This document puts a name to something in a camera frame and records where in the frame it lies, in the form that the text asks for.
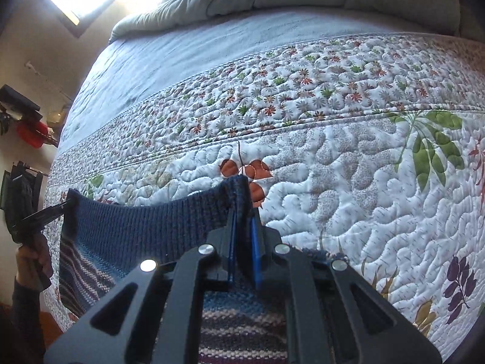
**bed sheet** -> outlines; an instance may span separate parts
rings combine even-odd
[[[59,153],[160,89],[225,62],[292,42],[396,31],[427,32],[380,13],[295,7],[253,10],[115,41],[100,54],[74,100]]]

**beige wall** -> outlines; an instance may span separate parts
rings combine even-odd
[[[0,36],[0,86],[8,84],[30,98],[41,107],[43,116],[59,111],[69,98],[74,99],[106,47],[113,26],[128,13],[121,1],[113,3],[77,39],[42,0],[22,0]],[[25,67],[28,61],[42,76]],[[60,88],[69,98],[62,95]],[[19,160],[48,172],[55,152],[48,145],[38,150],[29,147],[12,130],[0,137],[0,176]],[[8,304],[16,273],[16,245],[1,213],[0,302]]]

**sleeve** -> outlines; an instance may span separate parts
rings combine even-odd
[[[45,353],[45,344],[39,315],[39,292],[21,286],[15,280],[12,295],[12,323],[32,352],[42,358]]]

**floral quilt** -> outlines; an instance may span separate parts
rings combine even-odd
[[[485,45],[411,33],[283,45],[190,77],[60,154],[69,188],[143,206],[236,174],[298,248],[350,263],[447,358],[485,301]],[[45,297],[62,329],[62,219]]]

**triangular cutout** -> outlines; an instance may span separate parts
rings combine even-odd
[[[135,296],[136,283],[130,283],[91,319],[91,326],[110,335],[117,335]]]
[[[357,285],[353,284],[351,291],[369,335],[379,334],[393,326],[392,319]]]

